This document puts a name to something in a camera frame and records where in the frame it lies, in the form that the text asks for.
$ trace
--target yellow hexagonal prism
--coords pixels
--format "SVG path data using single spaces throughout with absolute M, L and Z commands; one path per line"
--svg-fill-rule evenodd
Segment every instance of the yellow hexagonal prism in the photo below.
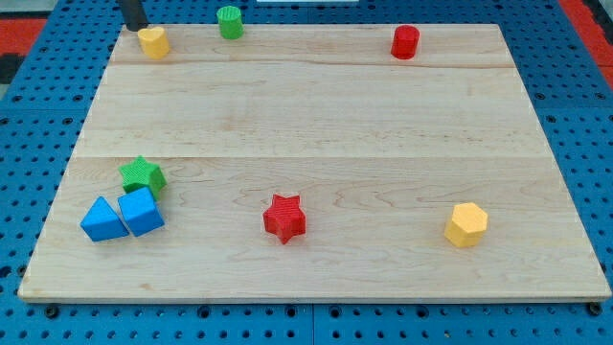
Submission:
M 479 243 L 488 230 L 488 214 L 474 202 L 453 206 L 453 213 L 444 228 L 444 236 L 457 247 Z

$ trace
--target black pole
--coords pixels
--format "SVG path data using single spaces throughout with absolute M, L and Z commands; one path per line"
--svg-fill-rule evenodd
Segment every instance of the black pole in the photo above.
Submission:
M 128 30 L 137 32 L 149 24 L 141 0 L 117 0 Z

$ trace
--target blue block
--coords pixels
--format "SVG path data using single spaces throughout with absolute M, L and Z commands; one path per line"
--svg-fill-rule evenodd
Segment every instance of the blue block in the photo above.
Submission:
M 129 235 L 122 220 L 102 196 L 96 199 L 81 221 L 80 227 L 93 242 Z
M 132 234 L 138 237 L 164 225 L 162 215 L 148 187 L 119 198 L 119 208 Z

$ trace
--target red star block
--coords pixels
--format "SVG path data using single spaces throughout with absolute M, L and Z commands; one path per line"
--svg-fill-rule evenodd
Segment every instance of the red star block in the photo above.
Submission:
M 272 196 L 272 206 L 264 212 L 266 232 L 277 235 L 281 243 L 303 235 L 307 231 L 307 218 L 300 209 L 300 196 Z

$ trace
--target green star block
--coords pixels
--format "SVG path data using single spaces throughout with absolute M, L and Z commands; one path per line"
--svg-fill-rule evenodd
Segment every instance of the green star block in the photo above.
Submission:
M 149 163 L 143 156 L 138 156 L 132 163 L 121 166 L 119 172 L 124 177 L 123 186 L 126 193 L 149 187 L 155 200 L 158 200 L 160 190 L 166 186 L 166 178 L 160 166 Z

